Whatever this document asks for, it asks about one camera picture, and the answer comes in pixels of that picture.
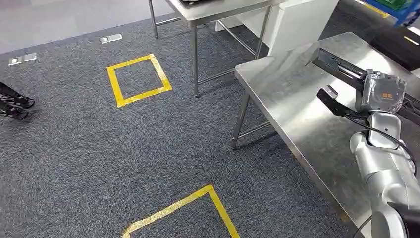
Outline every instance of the carpet floor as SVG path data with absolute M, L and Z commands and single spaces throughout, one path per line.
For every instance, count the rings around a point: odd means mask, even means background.
M 323 37 L 371 36 L 372 21 L 343 4 Z M 233 30 L 255 45 L 245 27 Z M 145 20 L 0 55 L 0 80 L 37 101 L 26 120 L 0 120 L 0 237 L 119 237 L 207 184 L 244 238 L 349 236 L 272 128 L 229 148 L 243 89 L 230 74 L 200 87 L 195 99 L 188 28 L 176 22 L 158 31 L 155 39 Z M 123 39 L 100 44 L 116 33 Z M 200 27 L 198 40 L 200 77 L 253 58 L 211 24 Z M 7 66 L 8 58 L 31 52 L 37 60 Z M 117 108 L 106 67 L 150 53 L 173 90 Z M 116 75 L 124 97 L 159 87 L 149 61 Z M 244 127 L 263 121 L 250 105 Z M 208 196 L 131 235 L 230 237 Z

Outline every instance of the person's foot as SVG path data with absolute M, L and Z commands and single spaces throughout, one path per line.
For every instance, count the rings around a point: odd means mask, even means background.
M 27 112 L 23 108 L 18 107 L 12 107 L 10 106 L 7 110 L 0 110 L 0 116 L 2 117 L 8 117 L 8 118 L 14 118 L 17 120 L 23 120 L 29 115 L 29 112 Z
M 33 100 L 32 98 L 29 98 L 29 97 L 25 97 L 25 96 L 20 97 L 16 101 L 24 109 L 29 109 L 35 104 L 35 100 Z
M 35 104 L 35 100 L 25 96 L 14 98 L 9 95 L 1 95 L 0 101 L 8 103 L 12 106 L 21 107 L 23 109 L 29 109 Z

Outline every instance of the metal table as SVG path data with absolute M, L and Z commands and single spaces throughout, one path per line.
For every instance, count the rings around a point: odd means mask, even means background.
M 177 20 L 183 20 L 191 28 L 191 47 L 192 47 L 192 72 L 193 72 L 193 84 L 194 84 L 194 95 L 197 98 L 199 96 L 198 86 L 203 83 L 210 82 L 216 78 L 222 77 L 226 74 L 232 73 L 235 69 L 229 69 L 224 72 L 218 73 L 214 76 L 198 80 L 198 46 L 197 46 L 197 26 L 209 23 L 211 21 L 217 21 L 229 34 L 231 34 L 235 40 L 237 40 L 242 46 L 244 46 L 250 53 L 255 55 L 255 59 L 259 58 L 261 46 L 263 44 L 263 36 L 265 33 L 266 23 L 271 11 L 271 6 L 275 3 L 281 3 L 285 0 L 210 0 L 204 2 L 197 2 L 192 5 L 188 5 L 180 0 L 166 0 L 169 6 L 179 16 L 178 18 L 166 20 L 163 22 L 155 22 L 155 14 L 153 11 L 152 0 L 149 0 L 150 13 L 152 16 L 152 25 L 155 32 L 155 37 L 158 38 L 157 26 L 164 25 Z M 260 8 L 267 7 L 263 25 L 261 28 L 260 39 L 257 45 L 256 51 L 246 45 L 241 39 L 239 39 L 232 31 L 229 30 L 220 19 L 241 14 L 247 11 L 252 11 Z
M 344 33 L 294 50 L 236 66 L 235 76 L 245 87 L 235 128 L 241 128 L 249 97 L 260 108 L 319 189 L 330 199 L 340 218 L 356 229 L 370 216 L 367 191 L 362 185 L 356 159 L 350 152 L 351 136 L 362 130 L 346 118 L 334 116 L 316 97 L 330 84 L 337 100 L 354 109 L 355 89 L 310 63 L 314 50 L 327 51 L 362 69 L 374 69 L 403 77 L 407 93 L 420 99 L 420 79 L 368 43 Z M 405 118 L 402 139 L 420 158 L 420 126 Z

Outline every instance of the yellow tape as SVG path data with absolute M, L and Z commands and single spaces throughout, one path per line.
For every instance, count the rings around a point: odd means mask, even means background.
M 229 231 L 230 235 L 232 236 L 232 238 L 239 238 L 239 234 L 235 229 L 235 226 L 233 225 L 232 221 L 229 218 L 229 215 L 227 214 L 226 210 L 224 209 L 223 204 L 221 203 L 218 195 L 216 194 L 216 191 L 214 190 L 214 187 L 212 185 L 207 185 L 205 187 L 203 187 L 202 189 L 194 192 L 193 194 L 189 195 L 188 197 L 175 202 L 174 204 L 170 205 L 169 207 L 166 207 L 165 209 L 158 211 L 156 213 L 154 213 L 153 215 L 142 219 L 140 221 L 134 222 L 133 224 L 131 224 L 122 234 L 122 238 L 130 238 L 130 233 L 132 233 L 133 231 L 136 231 L 166 215 L 169 215 L 170 213 L 178 210 L 179 208 L 187 205 L 188 203 L 191 203 L 195 200 L 197 200 L 198 198 L 209 194 L 213 203 L 216 206 L 216 209 L 219 212 L 220 217 L 222 218 L 223 222 L 225 223 L 227 230 Z
M 119 87 L 118 84 L 118 80 L 117 80 L 117 76 L 115 74 L 115 70 L 119 69 L 119 68 L 123 68 L 138 62 L 142 62 L 145 60 L 150 60 L 153 64 L 153 67 L 155 68 L 161 82 L 162 82 L 162 87 L 157 88 L 157 89 L 153 89 L 151 91 L 145 92 L 145 93 L 141 93 L 139 95 L 124 99 L 124 97 L 122 96 L 122 92 L 121 89 Z M 154 54 L 149 54 L 147 56 L 143 56 L 137 59 L 132 59 L 130 61 L 127 62 L 123 62 L 123 63 L 119 63 L 110 67 L 106 68 L 108 71 L 108 77 L 109 80 L 111 82 L 111 86 L 112 86 L 112 90 L 114 91 L 114 96 L 115 96 L 115 100 L 117 102 L 117 107 L 123 107 L 129 103 L 135 102 L 137 100 L 140 99 L 144 99 L 144 98 L 148 98 L 150 96 L 162 93 L 162 92 L 166 92 L 166 91 L 170 91 L 172 90 L 172 86 L 169 83 L 168 78 L 166 77 L 165 72 L 163 71 L 162 67 L 160 66 L 158 60 L 156 59 Z
M 360 4 L 362 4 L 363 6 L 365 6 L 365 7 L 369 8 L 370 10 L 372 10 L 372 11 L 374 11 L 374 12 L 376 12 L 376 13 L 379 13 L 380 15 L 382 15 L 382 18 L 388 18 L 388 17 L 390 17 L 390 16 L 391 16 L 390 14 L 388 14 L 388 13 L 386 13 L 386 12 L 383 12 L 383 11 L 379 10 L 378 8 L 376 8 L 376 7 L 372 6 L 372 5 L 367 4 L 367 3 L 366 3 L 366 2 L 364 2 L 364 1 L 361 1 L 361 0 L 354 0 L 354 1 L 356 1 L 356 2 L 358 2 L 358 3 L 360 3 Z

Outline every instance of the gray floor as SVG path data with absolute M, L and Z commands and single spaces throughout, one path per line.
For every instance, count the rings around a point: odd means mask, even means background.
M 157 16 L 172 12 L 153 2 Z M 0 0 L 0 54 L 147 18 L 147 0 Z
M 350 30 L 368 40 L 387 27 L 341 2 L 323 37 Z M 256 42 L 246 28 L 234 31 Z M 123 40 L 99 43 L 115 33 Z M 227 75 L 195 99 L 188 28 L 176 22 L 159 33 L 156 40 L 146 20 L 0 55 L 2 82 L 37 101 L 27 120 L 0 120 L 0 237 L 119 237 L 130 223 L 207 184 L 241 237 L 348 237 L 272 128 L 241 140 L 237 151 L 228 147 L 242 88 Z M 212 25 L 199 30 L 199 45 L 200 65 L 208 65 L 200 67 L 202 77 L 252 59 Z M 7 66 L 26 52 L 38 60 Z M 150 53 L 173 90 L 117 108 L 106 67 Z M 137 66 L 117 72 L 126 97 L 157 80 L 149 64 Z M 264 121 L 253 105 L 248 115 L 245 127 Z M 229 234 L 203 197 L 132 237 Z

